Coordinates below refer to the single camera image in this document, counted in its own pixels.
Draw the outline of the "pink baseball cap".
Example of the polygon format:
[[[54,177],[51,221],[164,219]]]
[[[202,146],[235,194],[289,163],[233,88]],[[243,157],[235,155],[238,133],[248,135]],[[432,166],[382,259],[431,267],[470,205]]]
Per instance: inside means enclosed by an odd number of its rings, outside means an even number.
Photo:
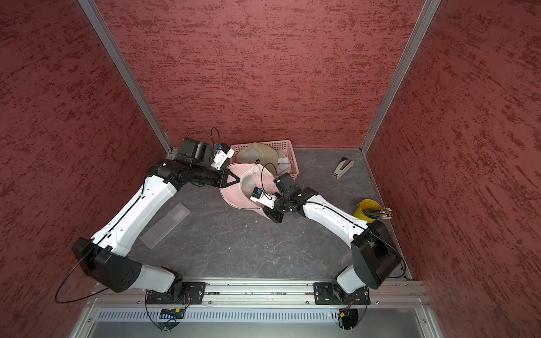
[[[255,187],[264,188],[268,194],[278,193],[274,183],[273,174],[256,163],[234,163],[227,169],[231,169],[240,177],[240,183],[226,189],[221,188],[220,193],[224,201],[233,208],[253,211],[264,218],[263,205],[254,203],[249,199]]]

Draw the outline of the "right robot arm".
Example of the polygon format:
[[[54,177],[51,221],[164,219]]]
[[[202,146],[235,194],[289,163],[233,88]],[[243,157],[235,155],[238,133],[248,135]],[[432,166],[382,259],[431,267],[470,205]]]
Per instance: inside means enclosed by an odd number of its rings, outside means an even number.
[[[363,287],[377,290],[400,265],[402,255],[384,223],[346,213],[315,190],[302,189],[288,173],[273,182],[278,192],[273,194],[273,205],[263,208],[268,218],[281,223],[286,213],[296,212],[331,231],[351,249],[352,265],[335,278],[344,293]]]

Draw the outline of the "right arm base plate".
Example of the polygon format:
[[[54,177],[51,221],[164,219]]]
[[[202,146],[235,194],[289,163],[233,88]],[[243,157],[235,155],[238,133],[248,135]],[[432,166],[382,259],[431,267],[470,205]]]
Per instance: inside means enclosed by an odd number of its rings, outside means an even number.
[[[337,283],[314,283],[316,305],[370,305],[368,287],[361,287],[348,294]]]

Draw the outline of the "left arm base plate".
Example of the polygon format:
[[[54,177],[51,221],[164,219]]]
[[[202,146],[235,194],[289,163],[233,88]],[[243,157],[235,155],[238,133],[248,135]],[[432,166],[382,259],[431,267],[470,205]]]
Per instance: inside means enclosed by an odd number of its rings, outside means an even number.
[[[200,305],[206,285],[203,282],[181,282],[174,284],[165,293],[148,291],[145,300],[148,304]]]

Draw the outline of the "pink plastic basket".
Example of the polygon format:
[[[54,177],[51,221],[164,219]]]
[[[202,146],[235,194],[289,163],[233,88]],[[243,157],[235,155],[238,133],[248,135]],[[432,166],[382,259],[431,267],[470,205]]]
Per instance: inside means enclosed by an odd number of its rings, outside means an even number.
[[[261,144],[264,144],[268,146],[269,148],[272,148],[276,151],[277,156],[278,156],[278,164],[276,165],[276,168],[278,169],[278,174],[282,175],[283,173],[289,173],[292,176],[293,180],[296,180],[299,174],[299,168],[297,165],[297,159],[294,154],[294,149],[290,140],[262,142]],[[230,162],[243,163],[243,161],[239,157],[239,154],[243,152],[245,149],[250,148],[252,145],[253,145],[253,142],[232,145],[231,149],[233,149],[235,153],[232,159],[230,160]]]

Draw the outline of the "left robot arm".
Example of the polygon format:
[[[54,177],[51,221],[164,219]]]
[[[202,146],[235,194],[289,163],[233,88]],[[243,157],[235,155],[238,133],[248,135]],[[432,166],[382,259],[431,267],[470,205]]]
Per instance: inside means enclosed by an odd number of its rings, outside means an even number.
[[[212,147],[186,138],[172,159],[153,166],[135,196],[91,239],[80,238],[73,253],[86,276],[120,293],[149,290],[173,301],[183,294],[180,274],[129,258],[132,246],[159,209],[186,184],[227,188],[240,179],[225,168],[234,155],[226,144]]]

